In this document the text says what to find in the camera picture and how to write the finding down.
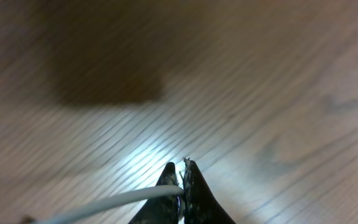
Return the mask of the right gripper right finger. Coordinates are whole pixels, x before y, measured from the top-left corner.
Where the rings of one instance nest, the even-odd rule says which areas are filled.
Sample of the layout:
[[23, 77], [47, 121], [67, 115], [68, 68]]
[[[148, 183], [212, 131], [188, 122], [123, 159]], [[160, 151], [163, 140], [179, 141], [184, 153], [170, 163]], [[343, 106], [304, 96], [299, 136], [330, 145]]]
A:
[[185, 224], [236, 224], [215, 199], [196, 162], [184, 162]]

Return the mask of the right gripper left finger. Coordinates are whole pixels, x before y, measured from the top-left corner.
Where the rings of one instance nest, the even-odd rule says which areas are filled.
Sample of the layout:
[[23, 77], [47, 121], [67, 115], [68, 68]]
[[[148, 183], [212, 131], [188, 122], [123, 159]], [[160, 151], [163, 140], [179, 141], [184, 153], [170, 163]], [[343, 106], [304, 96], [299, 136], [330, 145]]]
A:
[[[162, 171], [156, 186], [175, 185], [178, 179], [175, 164], [168, 162]], [[176, 195], [151, 198], [130, 220], [129, 224], [178, 224], [179, 201]]]

